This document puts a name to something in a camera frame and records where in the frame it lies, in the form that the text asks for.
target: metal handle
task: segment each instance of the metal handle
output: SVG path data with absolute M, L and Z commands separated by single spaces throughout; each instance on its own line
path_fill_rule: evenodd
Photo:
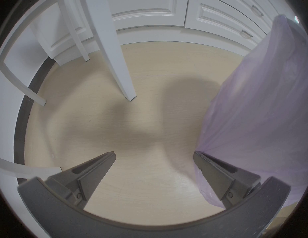
M 253 35 L 249 34 L 247 31 L 245 30 L 241 30 L 242 33 L 245 33 L 246 35 L 250 36 L 251 38 L 253 37 Z
M 252 8 L 258 11 L 259 15 L 264 16 L 263 13 L 256 6 L 253 5 Z

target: white chair leg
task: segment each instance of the white chair leg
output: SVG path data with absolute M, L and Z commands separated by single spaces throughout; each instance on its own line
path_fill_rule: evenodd
M 4 76 L 15 86 L 17 89 L 21 90 L 26 96 L 31 98 L 33 101 L 38 104 L 45 106 L 46 100 L 42 97 L 38 96 L 31 89 L 29 89 L 26 85 L 24 85 L 6 66 L 6 64 L 1 61 L 0 58 L 0 71 L 4 74 Z
M 33 178 L 40 177 L 43 180 L 46 180 L 49 176 L 55 175 L 61 172 L 60 167 L 56 168 L 41 168 L 41 167 L 29 167 L 10 161 L 6 161 L 0 158 L 0 170 L 1 172 L 18 178 Z
M 108 62 L 109 69 L 124 96 L 129 100 L 136 92 L 126 66 L 107 0 L 81 0 L 94 38 Z
M 65 24 L 69 30 L 69 33 L 71 35 L 71 37 L 73 38 L 77 48 L 79 49 L 81 55 L 83 56 L 83 58 L 85 59 L 85 61 L 88 61 L 90 58 L 88 56 L 88 53 L 85 49 L 85 47 L 83 46 L 83 44 L 81 43 L 79 36 L 77 34 L 77 31 L 70 19 L 69 13 L 67 11 L 67 7 L 65 5 L 65 0 L 57 0 L 61 15 L 65 21 Z

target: translucent plastic bag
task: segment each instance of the translucent plastic bag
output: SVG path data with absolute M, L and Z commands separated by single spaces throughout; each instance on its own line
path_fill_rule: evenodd
M 308 185 L 308 37 L 284 15 L 223 83 L 205 114 L 197 150 L 291 185 Z M 224 208 L 195 165 L 204 198 Z

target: light wood floor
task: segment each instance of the light wood floor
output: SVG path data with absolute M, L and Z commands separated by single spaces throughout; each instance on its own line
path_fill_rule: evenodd
M 85 210 L 125 223 L 168 225 L 213 215 L 192 154 L 204 113 L 242 57 L 182 42 L 122 46 L 137 97 L 120 92 L 100 52 L 55 65 L 33 105 L 25 164 L 63 170 L 108 151 L 116 162 Z

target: purple plastic bag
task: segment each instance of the purple plastic bag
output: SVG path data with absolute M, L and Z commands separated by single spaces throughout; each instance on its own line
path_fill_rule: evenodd
M 197 150 L 286 182 L 287 206 L 308 185 L 308 37 L 284 15 L 244 57 L 212 100 Z M 204 198 L 224 208 L 195 165 Z

